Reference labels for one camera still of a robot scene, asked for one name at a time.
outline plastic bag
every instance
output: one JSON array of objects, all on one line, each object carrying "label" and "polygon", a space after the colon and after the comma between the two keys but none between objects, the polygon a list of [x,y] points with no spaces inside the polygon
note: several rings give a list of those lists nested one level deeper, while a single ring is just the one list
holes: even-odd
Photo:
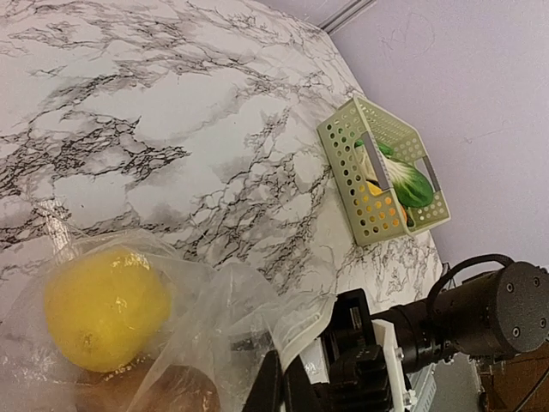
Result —
[{"label": "plastic bag", "polygon": [[[159,274],[171,312],[129,364],[84,370],[54,343],[45,319],[47,285],[60,271],[123,248]],[[23,291],[0,324],[2,411],[240,411],[264,355],[276,348],[283,368],[328,325],[331,294],[278,296],[243,264],[220,270],[181,260],[137,230],[85,238],[63,248]]]}]

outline white marble surface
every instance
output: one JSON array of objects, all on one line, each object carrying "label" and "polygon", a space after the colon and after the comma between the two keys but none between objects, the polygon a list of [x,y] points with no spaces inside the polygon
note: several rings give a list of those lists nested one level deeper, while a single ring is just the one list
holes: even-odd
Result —
[{"label": "white marble surface", "polygon": [[373,311],[437,279],[428,233],[353,243],[315,128],[360,90],[313,26],[239,0],[13,0],[0,22],[0,320],[63,240],[37,205]]}]

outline green plastic basket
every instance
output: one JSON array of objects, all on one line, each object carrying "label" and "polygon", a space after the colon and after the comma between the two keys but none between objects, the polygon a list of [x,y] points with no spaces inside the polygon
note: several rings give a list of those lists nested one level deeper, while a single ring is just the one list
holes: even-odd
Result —
[{"label": "green plastic basket", "polygon": [[[347,217],[358,245],[370,245],[402,235],[415,235],[450,219],[444,194],[418,131],[364,97],[355,96],[317,128],[332,166]],[[360,171],[354,144],[362,139],[377,185],[374,196]],[[434,201],[426,208],[408,209],[415,225],[407,227],[405,215],[393,189],[383,155],[375,141],[391,147],[398,160],[416,165],[423,161],[429,173]]]}]

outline black cable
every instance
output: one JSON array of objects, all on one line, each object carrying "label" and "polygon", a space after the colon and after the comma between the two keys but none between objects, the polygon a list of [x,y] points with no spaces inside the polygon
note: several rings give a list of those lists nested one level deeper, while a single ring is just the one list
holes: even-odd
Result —
[{"label": "black cable", "polygon": [[434,320],[435,318],[434,316],[435,302],[437,300],[438,295],[442,292],[446,283],[451,281],[455,277],[455,275],[457,275],[459,272],[461,272],[466,268],[470,268],[471,266],[475,266],[477,264],[487,264],[490,262],[497,262],[499,264],[502,264],[504,267],[507,267],[510,264],[514,263],[515,261],[505,255],[490,254],[490,255],[471,257],[467,260],[464,260],[460,264],[456,265],[454,268],[450,269],[448,273],[446,273],[446,275],[438,279],[438,281],[431,288],[431,291],[429,291],[429,295],[427,296],[427,301],[426,301],[427,316],[429,317],[429,319]]},{"label": "black cable", "polygon": [[534,385],[534,387],[530,390],[530,392],[522,399],[522,402],[519,403],[519,405],[513,410],[513,412],[520,412],[522,408],[528,403],[530,398],[534,395],[534,393],[543,385],[543,383],[546,381],[547,377],[549,377],[549,367],[545,371],[543,375],[541,375],[540,380]]}]

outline yellow lemon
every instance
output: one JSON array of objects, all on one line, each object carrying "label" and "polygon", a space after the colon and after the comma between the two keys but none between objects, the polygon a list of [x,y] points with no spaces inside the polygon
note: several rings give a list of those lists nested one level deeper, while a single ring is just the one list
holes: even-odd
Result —
[{"label": "yellow lemon", "polygon": [[123,247],[61,266],[45,287],[44,303],[61,353],[93,372],[132,361],[171,311],[159,274],[144,256]]}]

